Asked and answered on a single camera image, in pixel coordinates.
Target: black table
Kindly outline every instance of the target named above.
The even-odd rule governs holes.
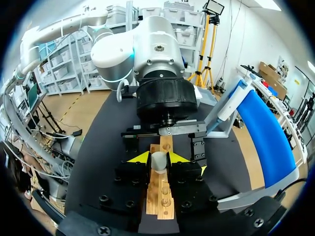
[[[191,118],[203,120],[211,108],[200,104],[198,113]],[[121,160],[127,160],[121,133],[138,124],[136,99],[124,99],[118,103],[116,93],[112,92],[82,143],[69,182],[66,214],[79,211],[82,205],[99,207],[98,198],[112,184],[114,169]],[[150,144],[158,143],[159,137],[142,138],[140,151],[148,151]],[[173,136],[173,144],[175,153],[190,159],[190,139],[187,135]],[[205,139],[205,154],[208,167],[203,176],[218,198],[251,190],[248,170],[233,131],[227,139]],[[174,233],[177,230],[176,220],[157,220],[156,216],[146,215],[145,211],[139,227],[142,233]]]

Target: white storage box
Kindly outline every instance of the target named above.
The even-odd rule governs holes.
[[[98,87],[101,85],[99,77],[90,78],[89,80],[90,80],[91,86],[93,87]]]
[[[50,86],[47,86],[46,88],[49,93],[57,92],[55,85],[50,85]]]
[[[51,65],[49,63],[45,63],[45,64],[43,64],[43,69],[45,72],[47,72],[47,71],[51,70]]]
[[[61,55],[58,55],[54,58],[51,58],[50,61],[53,64],[53,66],[56,66],[56,65],[60,64],[61,62],[63,62],[63,58]]]
[[[93,46],[93,42],[92,41],[88,41],[85,43],[82,43],[82,49],[83,49],[83,53],[88,53],[91,51]]]
[[[176,31],[179,45],[192,46],[195,42],[195,33]]]
[[[181,20],[183,11],[180,9],[164,8],[164,17],[172,22],[178,22]]]
[[[126,8],[122,6],[108,6],[106,10],[108,11],[107,26],[126,22]]]
[[[193,26],[201,25],[201,18],[202,18],[201,12],[184,11],[184,14],[185,14],[185,22],[186,23],[193,25]]]
[[[146,19],[149,16],[159,16],[161,14],[162,9],[160,7],[150,7],[142,9],[143,19]]]
[[[59,87],[60,91],[66,91],[67,90],[67,86],[64,84],[64,82],[61,82],[60,84],[58,84],[58,87]]]
[[[91,60],[82,63],[82,68],[83,68],[84,72],[91,72],[91,71],[94,71],[96,69],[95,65],[93,64],[93,62]]]
[[[62,56],[63,61],[68,61],[71,59],[70,50],[66,50],[63,53],[60,53],[60,55]]]
[[[53,81],[53,75],[52,74],[49,74],[49,75],[47,75],[47,76],[45,76],[45,77],[43,77],[42,78],[42,82],[43,83],[49,83],[49,82],[52,82]]]
[[[78,86],[77,79],[74,78],[74,79],[70,80],[69,82],[65,82],[65,85],[67,86],[68,90],[74,89],[75,87]]]
[[[68,69],[66,66],[61,67],[60,69],[54,71],[54,75],[56,77],[56,80],[61,79],[63,76],[65,76],[68,73]]]

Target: floor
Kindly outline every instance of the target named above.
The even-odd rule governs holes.
[[[93,91],[90,94],[86,92],[84,95],[74,93],[62,96],[46,96],[44,98],[44,103],[53,116],[58,121],[61,121],[59,122],[59,125],[66,131],[67,134],[71,134],[79,127],[83,130],[83,133],[79,138],[83,139],[88,132],[94,117],[109,94],[109,91]],[[44,119],[41,119],[40,124],[46,125],[47,132],[51,131]],[[252,189],[264,186],[262,169],[250,134],[248,133],[246,127],[242,129],[233,127],[233,131],[239,141],[244,155],[251,179]],[[293,154],[295,159],[298,160],[299,155],[296,149],[293,150]],[[307,165],[302,165],[299,170],[300,177],[307,176]],[[283,200],[283,205],[285,207],[290,207],[293,204],[302,186],[302,183],[296,184],[287,190],[286,197]]]

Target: black motor housing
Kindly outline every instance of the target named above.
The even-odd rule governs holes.
[[[172,126],[197,112],[193,84],[183,78],[157,78],[137,89],[137,115],[148,124]]]

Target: gray cylinder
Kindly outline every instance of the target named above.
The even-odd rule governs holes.
[[[150,16],[140,23],[134,36],[136,79],[153,71],[170,71],[176,77],[185,72],[180,48],[171,23],[161,16]]]

